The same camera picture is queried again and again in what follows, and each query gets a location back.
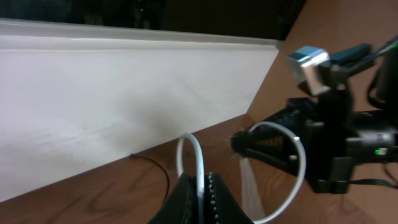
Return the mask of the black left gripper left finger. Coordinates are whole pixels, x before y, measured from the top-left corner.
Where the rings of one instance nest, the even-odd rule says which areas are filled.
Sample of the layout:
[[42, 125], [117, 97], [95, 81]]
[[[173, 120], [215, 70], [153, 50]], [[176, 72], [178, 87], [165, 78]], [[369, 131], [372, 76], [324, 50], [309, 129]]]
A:
[[196, 180], [184, 172], [149, 224], [198, 224]]

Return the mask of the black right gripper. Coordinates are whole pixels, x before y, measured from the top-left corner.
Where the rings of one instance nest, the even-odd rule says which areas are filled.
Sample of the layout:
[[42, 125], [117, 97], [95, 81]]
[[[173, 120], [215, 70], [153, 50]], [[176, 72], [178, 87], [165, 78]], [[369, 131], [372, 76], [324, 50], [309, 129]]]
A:
[[[348, 86], [331, 88], [314, 103], [291, 98], [265, 122], [279, 124], [301, 140], [307, 157], [305, 177], [316, 193], [345, 194], [350, 185], [397, 188], [387, 180], [352, 178], [362, 164], [397, 162], [397, 94], [386, 101], [369, 97], [375, 111], [353, 111]], [[272, 126], [251, 126], [232, 135], [231, 147], [242, 157], [259, 160], [298, 176], [299, 154], [288, 136]]]

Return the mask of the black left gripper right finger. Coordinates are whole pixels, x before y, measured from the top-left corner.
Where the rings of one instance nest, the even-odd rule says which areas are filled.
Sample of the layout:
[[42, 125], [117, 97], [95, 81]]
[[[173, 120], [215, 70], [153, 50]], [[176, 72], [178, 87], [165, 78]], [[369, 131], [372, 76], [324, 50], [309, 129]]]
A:
[[253, 224], [216, 172], [205, 177], [204, 223]]

